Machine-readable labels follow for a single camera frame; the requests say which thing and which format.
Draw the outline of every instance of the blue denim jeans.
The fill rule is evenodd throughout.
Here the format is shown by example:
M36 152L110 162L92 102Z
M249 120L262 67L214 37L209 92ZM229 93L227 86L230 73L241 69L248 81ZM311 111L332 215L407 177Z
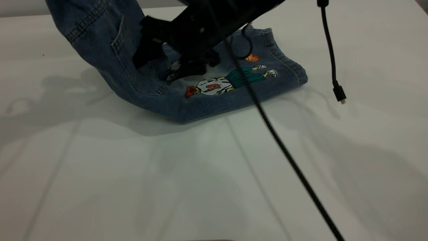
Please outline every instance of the blue denim jeans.
M166 70L180 58L167 44L164 55L136 69L132 57L142 38L144 14L136 0L46 0L61 34L78 54L94 66L111 89L124 100L171 120L185 123L252 104L245 83L219 44L222 62L205 75L166 81ZM287 58L275 43L272 30L250 27L253 53L240 60L242 69L261 101L307 82L305 70ZM238 56L249 49L234 33Z

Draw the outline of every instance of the cartoon figure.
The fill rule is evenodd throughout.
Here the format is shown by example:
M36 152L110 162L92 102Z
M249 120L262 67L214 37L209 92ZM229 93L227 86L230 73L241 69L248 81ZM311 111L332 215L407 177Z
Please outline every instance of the cartoon figure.
M256 65L253 68L241 68L250 83L257 83L266 80L266 77L276 78L278 72L274 69L267 71L264 75L253 73L254 70L266 69L266 65ZM241 78L239 71L233 70L226 77L207 78L198 83L197 86L187 87L186 97L190 97L197 93L202 93L207 96L220 95L230 92L234 89L245 86L245 81Z

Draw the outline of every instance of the cable plug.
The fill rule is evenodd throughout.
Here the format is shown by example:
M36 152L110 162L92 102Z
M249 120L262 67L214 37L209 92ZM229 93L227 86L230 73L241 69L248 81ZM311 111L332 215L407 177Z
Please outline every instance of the cable plug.
M334 91L334 94L336 95L337 101L340 101L342 103L342 105L345 104L346 103L346 95L345 95L345 92L343 91L342 86L340 86L340 85L335 86L333 91Z

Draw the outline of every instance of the basketball embroidery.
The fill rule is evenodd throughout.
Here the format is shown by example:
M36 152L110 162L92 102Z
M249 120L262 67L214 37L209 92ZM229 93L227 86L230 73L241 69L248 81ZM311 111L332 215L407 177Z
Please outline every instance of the basketball embroidery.
M250 54L245 60L248 62L257 62L260 58L255 54Z

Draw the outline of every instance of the black cord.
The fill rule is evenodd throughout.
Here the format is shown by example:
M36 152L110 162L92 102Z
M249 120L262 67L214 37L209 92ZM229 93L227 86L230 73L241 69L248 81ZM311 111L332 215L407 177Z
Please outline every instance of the black cord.
M327 1L327 3L325 3L322 0L321 1L318 0L318 5L321 7L322 23L324 26L325 36L327 38L328 50L330 51L331 76L333 79L333 91L334 91L334 94L336 95L337 101L340 101L342 104L345 104L345 100L346 100L345 92L343 91L342 86L339 85L339 83L337 82L337 79L336 79L336 61L334 60L333 44L331 42L330 31L328 30L327 17L326 17L326 13L325 13L325 7L328 5L328 1Z
M251 41L251 39L246 35L246 31L247 31L247 28L250 26L250 24L247 24L247 25L245 25L245 27L242 29L242 31L241 31L241 34L242 34L242 36L244 36L244 38L246 38L247 39L247 41L248 41L248 43L250 44L250 51L248 52L248 54L247 55L244 55L244 56L242 56L242 57L236 57L237 59L239 59L239 60L244 60L244 59L246 59L246 58L248 58L250 55L251 55L251 53L253 52L253 42ZM230 43L229 43L229 45L230 46L232 46L232 43L233 43L233 34L230 36Z
M332 78L333 78L333 86L337 87L337 86L339 86L339 83L337 82L337 79L336 79L336 61L334 60L333 44L331 42L330 31L328 30L325 7L321 8L321 15L322 15L322 23L324 26L325 36L327 38L328 50L330 51L331 74L332 74Z
M222 28L220 24L217 21L216 15L214 13L214 10L211 6L211 0L208 0L208 7L210 10L211 17L213 18L213 21L216 24L216 28L218 31L218 34L223 39L227 52L229 53L230 57L232 58L232 61L236 68L239 71L239 74L241 75L241 78L245 81L246 87L248 90L248 93L251 96L251 99L253 100L254 104L256 105L261 117L263 118L263 121L266 123L267 128L269 129L270 133L272 134L273 138L275 139L276 143L278 144L279 148L281 149L282 153L284 153L285 157L288 159L290 165L293 167L294 171L296 172L297 176L299 177L300 181L302 182L303 186L305 187L306 191L308 192L309 196L312 198L312 201L314 202L315 206L318 208L319 212L321 213L322 217L324 218L325 222L329 226L331 232L334 234L335 238L338 241L344 241L344 238L340 234L340 231L337 229L336 225L334 224L333 220L330 218L330 215L325 210L324 206L322 205L321 201L317 197L315 191L312 189L311 185L309 184L308 180L304 176L303 172L300 170L299 166L291 156L290 152L285 147L284 143L282 142L281 138L277 134L276 130L272 126L272 123L270 122L269 118L266 116L266 113L260 104L259 99L257 98L253 88L251 87L250 82L248 81L247 77L245 76L244 72L241 69L241 66L238 62L237 57L233 54L232 47L228 43L226 36L224 35Z

